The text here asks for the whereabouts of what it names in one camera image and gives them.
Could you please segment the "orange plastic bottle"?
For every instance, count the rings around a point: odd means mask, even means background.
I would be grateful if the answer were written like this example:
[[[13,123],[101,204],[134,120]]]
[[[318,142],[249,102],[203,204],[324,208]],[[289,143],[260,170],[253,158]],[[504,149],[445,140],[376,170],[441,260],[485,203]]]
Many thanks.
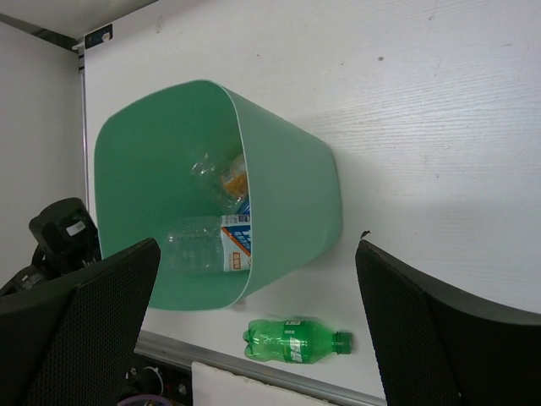
[[[221,175],[224,190],[233,198],[241,200],[248,193],[248,178],[244,155],[237,156]]]

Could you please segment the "clear bottle red label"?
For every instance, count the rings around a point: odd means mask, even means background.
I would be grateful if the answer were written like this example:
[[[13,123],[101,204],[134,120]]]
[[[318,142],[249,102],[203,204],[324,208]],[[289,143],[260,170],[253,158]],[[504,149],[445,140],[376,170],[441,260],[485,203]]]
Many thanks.
[[[168,269],[200,277],[247,272],[252,265],[249,214],[185,217],[160,237]]]

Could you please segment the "green soda bottle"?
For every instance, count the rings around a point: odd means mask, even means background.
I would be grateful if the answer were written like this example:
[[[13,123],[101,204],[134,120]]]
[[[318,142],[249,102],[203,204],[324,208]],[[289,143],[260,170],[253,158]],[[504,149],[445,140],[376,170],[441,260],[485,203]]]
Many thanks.
[[[332,354],[349,355],[353,335],[319,321],[254,320],[243,333],[244,355],[253,361],[312,365]]]

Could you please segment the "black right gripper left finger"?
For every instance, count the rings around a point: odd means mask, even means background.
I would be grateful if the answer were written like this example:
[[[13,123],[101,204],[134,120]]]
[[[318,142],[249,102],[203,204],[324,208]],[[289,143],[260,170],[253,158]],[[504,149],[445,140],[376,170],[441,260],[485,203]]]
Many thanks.
[[[3,405],[115,405],[161,258],[145,239],[1,299]]]

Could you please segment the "blue label plastic bottle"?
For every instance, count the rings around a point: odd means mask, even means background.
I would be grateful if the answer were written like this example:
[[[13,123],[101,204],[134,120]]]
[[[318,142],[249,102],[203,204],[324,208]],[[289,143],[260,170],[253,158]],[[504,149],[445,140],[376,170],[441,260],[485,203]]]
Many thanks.
[[[190,174],[196,178],[195,184],[205,193],[205,197],[224,214],[249,215],[249,190],[245,198],[238,200],[230,196],[221,184],[221,175],[237,156],[229,159],[223,155],[205,153],[191,167]]]

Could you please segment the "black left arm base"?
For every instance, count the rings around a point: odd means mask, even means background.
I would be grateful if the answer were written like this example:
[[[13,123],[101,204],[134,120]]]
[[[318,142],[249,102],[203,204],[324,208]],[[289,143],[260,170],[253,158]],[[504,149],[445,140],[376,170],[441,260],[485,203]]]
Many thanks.
[[[193,405],[191,370],[134,354],[118,402],[121,405]]]

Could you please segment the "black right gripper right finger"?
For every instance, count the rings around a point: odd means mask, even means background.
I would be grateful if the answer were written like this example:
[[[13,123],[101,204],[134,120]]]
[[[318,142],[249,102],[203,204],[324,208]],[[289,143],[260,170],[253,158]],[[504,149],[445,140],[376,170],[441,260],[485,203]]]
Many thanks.
[[[480,298],[362,239],[358,284],[389,405],[538,405],[540,315]]]

